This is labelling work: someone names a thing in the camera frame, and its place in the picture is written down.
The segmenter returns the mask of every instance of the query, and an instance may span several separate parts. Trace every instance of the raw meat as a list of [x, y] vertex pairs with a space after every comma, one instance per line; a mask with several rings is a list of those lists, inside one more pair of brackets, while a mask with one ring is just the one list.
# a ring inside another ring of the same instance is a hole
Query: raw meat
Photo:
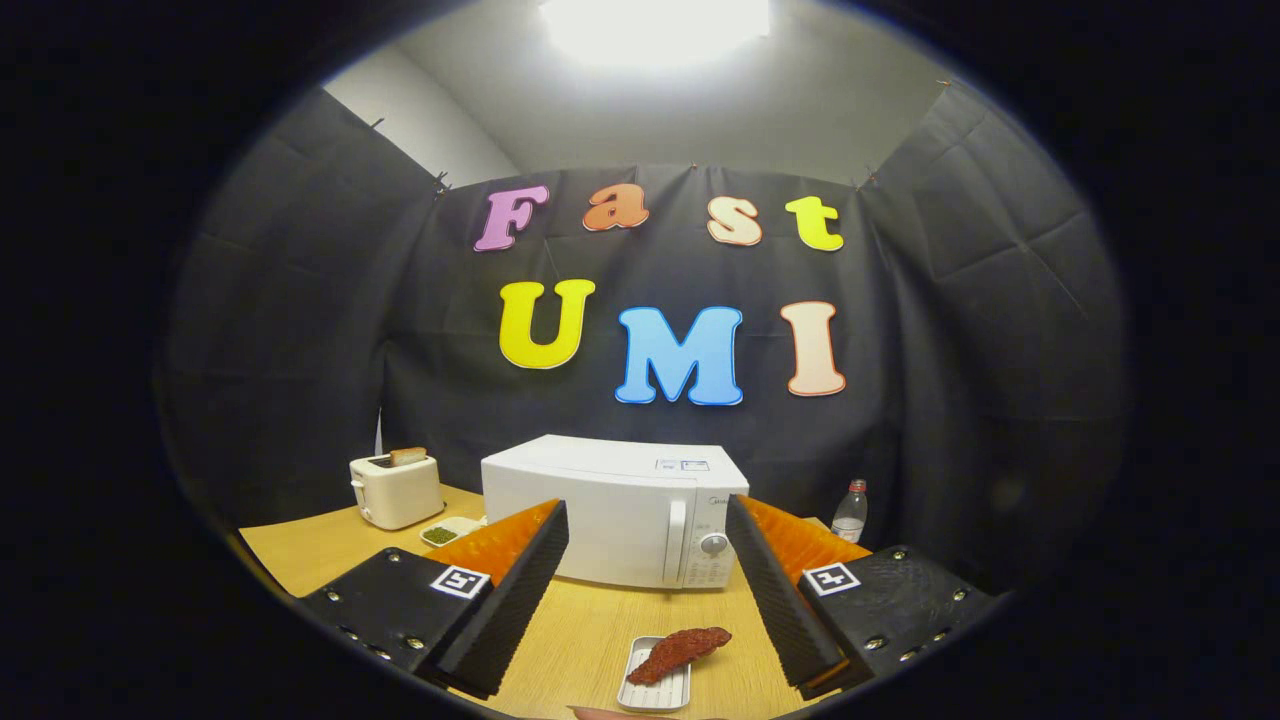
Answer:
[[694, 628], [672, 633], [653, 647], [649, 659], [627, 675], [627, 682], [652, 685], [677, 667], [723, 647], [732, 637], [724, 628]]

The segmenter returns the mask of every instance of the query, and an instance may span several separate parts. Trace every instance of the yellow letter u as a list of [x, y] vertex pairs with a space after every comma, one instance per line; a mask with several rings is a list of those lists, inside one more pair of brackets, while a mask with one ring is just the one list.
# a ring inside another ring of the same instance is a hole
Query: yellow letter u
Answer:
[[543, 296], [543, 283], [511, 283], [499, 293], [503, 300], [498, 346], [502, 355], [518, 368], [547, 370], [568, 363], [582, 342], [582, 314], [586, 296], [595, 292], [591, 281], [572, 279], [556, 283], [561, 296], [561, 327], [556, 340], [539, 345], [530, 337], [534, 302]]

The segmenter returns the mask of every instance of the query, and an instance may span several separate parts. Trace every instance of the microwave control panel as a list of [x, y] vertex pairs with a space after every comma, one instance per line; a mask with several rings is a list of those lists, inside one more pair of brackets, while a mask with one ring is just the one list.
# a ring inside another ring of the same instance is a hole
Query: microwave control panel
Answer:
[[733, 570], [733, 548], [722, 530], [694, 528], [685, 566], [686, 588], [722, 588]]
[[698, 488], [698, 506], [692, 518], [692, 532], [685, 546], [686, 588], [722, 588], [733, 571], [733, 547], [724, 534], [724, 505], [728, 493], [739, 488]]

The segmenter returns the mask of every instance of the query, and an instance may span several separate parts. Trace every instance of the ceiling light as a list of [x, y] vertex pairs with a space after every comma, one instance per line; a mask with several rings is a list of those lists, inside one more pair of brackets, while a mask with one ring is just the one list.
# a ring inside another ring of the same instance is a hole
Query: ceiling light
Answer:
[[678, 65], [769, 33], [768, 0], [548, 0], [552, 42], [594, 65]]

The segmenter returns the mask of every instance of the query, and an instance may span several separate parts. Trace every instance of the white wall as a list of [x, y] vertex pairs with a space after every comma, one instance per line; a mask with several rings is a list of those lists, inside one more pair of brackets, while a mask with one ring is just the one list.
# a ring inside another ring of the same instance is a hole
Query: white wall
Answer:
[[462, 187], [521, 174], [492, 137], [435, 79], [396, 45], [387, 45], [324, 88], [362, 120], [378, 124], [406, 155], [445, 184]]

